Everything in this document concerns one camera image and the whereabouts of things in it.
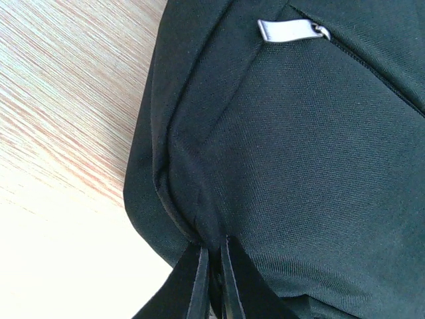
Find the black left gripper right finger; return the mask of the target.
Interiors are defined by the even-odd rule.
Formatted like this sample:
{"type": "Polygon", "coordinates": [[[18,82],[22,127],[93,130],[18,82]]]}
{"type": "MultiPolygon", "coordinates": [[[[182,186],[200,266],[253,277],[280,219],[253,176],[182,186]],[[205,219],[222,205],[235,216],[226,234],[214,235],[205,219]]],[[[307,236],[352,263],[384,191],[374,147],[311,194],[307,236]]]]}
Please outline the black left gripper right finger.
{"type": "Polygon", "coordinates": [[[266,284],[236,237],[227,236],[220,252],[225,318],[298,317],[266,284]]]}

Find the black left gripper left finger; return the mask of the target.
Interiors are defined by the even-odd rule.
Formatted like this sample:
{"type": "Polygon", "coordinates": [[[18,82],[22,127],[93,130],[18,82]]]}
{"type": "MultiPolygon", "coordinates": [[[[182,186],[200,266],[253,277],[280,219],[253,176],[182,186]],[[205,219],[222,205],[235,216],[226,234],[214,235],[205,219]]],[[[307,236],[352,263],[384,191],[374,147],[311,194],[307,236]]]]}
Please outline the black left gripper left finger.
{"type": "Polygon", "coordinates": [[[209,253],[189,245],[155,295],[135,319],[201,319],[209,317],[209,253]]]}

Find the black student backpack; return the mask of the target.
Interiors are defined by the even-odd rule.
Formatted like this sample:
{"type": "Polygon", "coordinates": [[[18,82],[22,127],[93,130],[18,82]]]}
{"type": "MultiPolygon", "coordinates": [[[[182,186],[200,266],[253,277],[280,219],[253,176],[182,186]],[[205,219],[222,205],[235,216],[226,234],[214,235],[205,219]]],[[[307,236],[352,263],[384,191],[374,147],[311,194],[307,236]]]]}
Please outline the black student backpack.
{"type": "Polygon", "coordinates": [[[423,318],[424,2],[168,1],[124,204],[209,315],[233,236],[297,318],[423,318]]]}

